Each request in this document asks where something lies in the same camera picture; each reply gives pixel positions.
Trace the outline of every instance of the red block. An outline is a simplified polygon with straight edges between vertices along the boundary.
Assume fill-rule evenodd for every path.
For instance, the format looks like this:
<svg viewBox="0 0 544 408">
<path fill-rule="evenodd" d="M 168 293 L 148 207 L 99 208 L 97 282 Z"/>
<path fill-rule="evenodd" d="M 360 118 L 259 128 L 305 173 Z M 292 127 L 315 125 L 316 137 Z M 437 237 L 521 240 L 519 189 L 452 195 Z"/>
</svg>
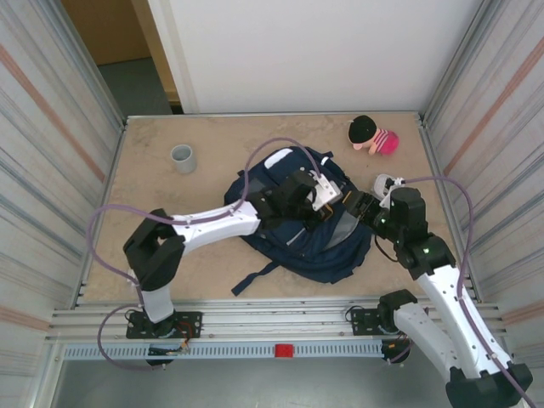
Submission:
<svg viewBox="0 0 544 408">
<path fill-rule="evenodd" d="M 295 353 L 295 348 L 292 344 L 276 344 L 275 358 L 276 359 L 292 359 Z"/>
</svg>

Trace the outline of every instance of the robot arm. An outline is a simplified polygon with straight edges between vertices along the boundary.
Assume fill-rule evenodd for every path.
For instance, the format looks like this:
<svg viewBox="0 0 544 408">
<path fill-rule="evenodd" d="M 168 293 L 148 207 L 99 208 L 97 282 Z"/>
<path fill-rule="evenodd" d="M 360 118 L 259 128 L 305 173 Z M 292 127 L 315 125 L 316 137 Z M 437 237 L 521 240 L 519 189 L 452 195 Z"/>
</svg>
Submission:
<svg viewBox="0 0 544 408">
<path fill-rule="evenodd" d="M 169 282 L 184 253 L 231 236 L 250 235 L 259 228 L 273 229 L 286 219 L 303 220 L 311 228 L 331 215 L 327 204 L 341 196 L 337 186 L 323 176 L 300 171 L 273 190 L 250 194 L 237 207 L 172 217 L 185 221 L 185 225 L 146 219 L 123 250 L 139 280 L 144 309 L 155 325 L 154 331 L 169 333 L 172 328 L 174 307 Z M 445 242 L 428 232 L 425 201 L 419 191 L 396 188 L 389 198 L 389 208 L 383 208 L 373 195 L 351 191 L 343 198 L 343 205 L 376 235 L 393 242 L 399 263 L 427 293 L 449 336 L 428 318 L 409 292 L 408 297 L 395 297 L 396 292 L 382 297 L 378 308 L 384 312 L 380 313 L 383 326 L 390 331 L 403 331 L 419 345 L 447 383 L 446 391 L 455 408 L 502 408 L 516 404 L 519 394 L 486 353 L 462 311 L 456 296 L 459 269 Z M 153 213 L 167 217 L 162 210 Z M 492 357 L 527 389 L 532 376 L 526 365 L 515 365 L 502 350 L 464 288 L 462 297 L 471 319 L 488 340 Z"/>
<path fill-rule="evenodd" d="M 156 325 L 154 331 L 160 336 L 172 329 L 170 281 L 183 255 L 231 236 L 250 235 L 259 228 L 276 228 L 288 219 L 303 220 L 311 229 L 331 216 L 328 205 L 341 198 L 340 189 L 323 175 L 298 170 L 278 187 L 252 193 L 239 205 L 172 217 L 164 210 L 152 212 L 184 222 L 184 225 L 166 225 L 146 219 L 123 246 L 128 264 L 139 281 L 145 313 Z"/>
<path fill-rule="evenodd" d="M 419 191 L 407 187 L 390 191 L 389 208 L 381 207 L 378 199 L 361 191 L 348 194 L 343 203 L 361 223 L 394 244 L 399 263 L 425 291 L 445 323 L 448 336 L 428 318 L 414 297 L 402 292 L 380 299 L 383 325 L 398 328 L 418 344 L 446 381 L 451 404 L 455 408 L 502 408 L 517 404 L 519 393 L 493 359 L 506 367 L 524 390 L 532 382 L 529 369 L 514 364 L 499 346 L 464 287 L 462 301 L 467 314 L 462 310 L 461 299 L 457 297 L 460 271 L 445 242 L 428 232 L 425 201 Z M 491 355 L 479 341 L 471 322 L 490 345 Z"/>
</svg>

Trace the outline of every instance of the backpack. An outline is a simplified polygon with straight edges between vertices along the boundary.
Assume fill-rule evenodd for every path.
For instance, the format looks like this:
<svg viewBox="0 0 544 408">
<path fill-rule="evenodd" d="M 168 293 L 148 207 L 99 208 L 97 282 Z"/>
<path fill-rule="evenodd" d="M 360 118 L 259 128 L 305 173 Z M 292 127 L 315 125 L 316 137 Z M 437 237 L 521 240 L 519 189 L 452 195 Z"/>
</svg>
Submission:
<svg viewBox="0 0 544 408">
<path fill-rule="evenodd" d="M 344 196 L 356 189 L 343 170 L 331 160 L 331 152 L 321 154 L 308 147 L 306 149 L 320 171 L 337 184 Z M 249 192 L 274 187 L 298 169 L 312 169 L 302 149 L 293 146 L 277 150 L 249 170 Z M 225 205 L 241 198 L 243 171 L 238 175 L 240 177 L 224 195 Z M 242 240 L 270 258 L 271 262 L 260 272 L 248 275 L 232 289 L 232 293 L 238 296 L 256 277 L 266 275 L 278 266 L 321 283 L 333 284 L 351 276 L 370 249 L 372 232 L 347 213 L 341 201 L 332 204 L 331 208 L 333 214 L 311 231 L 306 230 L 302 221 L 288 220 L 278 228 L 242 236 Z"/>
</svg>

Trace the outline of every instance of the plush doll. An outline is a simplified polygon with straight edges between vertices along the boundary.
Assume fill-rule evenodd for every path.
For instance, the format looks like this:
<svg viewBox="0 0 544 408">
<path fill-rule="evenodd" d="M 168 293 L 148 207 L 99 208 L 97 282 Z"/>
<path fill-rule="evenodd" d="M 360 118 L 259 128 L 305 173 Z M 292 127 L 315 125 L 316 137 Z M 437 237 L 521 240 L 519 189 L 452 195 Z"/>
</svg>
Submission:
<svg viewBox="0 0 544 408">
<path fill-rule="evenodd" d="M 354 149 L 368 149 L 370 155 L 376 152 L 392 154 L 399 146 L 399 136 L 390 130 L 378 129 L 367 115 L 357 116 L 349 125 L 349 141 Z"/>
</svg>

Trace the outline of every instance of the gray cup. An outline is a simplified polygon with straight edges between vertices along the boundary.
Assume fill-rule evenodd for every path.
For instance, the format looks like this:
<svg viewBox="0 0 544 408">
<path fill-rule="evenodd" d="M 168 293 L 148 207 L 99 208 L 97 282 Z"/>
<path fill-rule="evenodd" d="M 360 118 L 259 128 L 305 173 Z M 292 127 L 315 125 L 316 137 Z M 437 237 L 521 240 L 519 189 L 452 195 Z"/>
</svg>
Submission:
<svg viewBox="0 0 544 408">
<path fill-rule="evenodd" d="M 191 147 L 179 144 L 170 153 L 178 171 L 182 174 L 193 173 L 196 169 L 196 157 Z"/>
</svg>

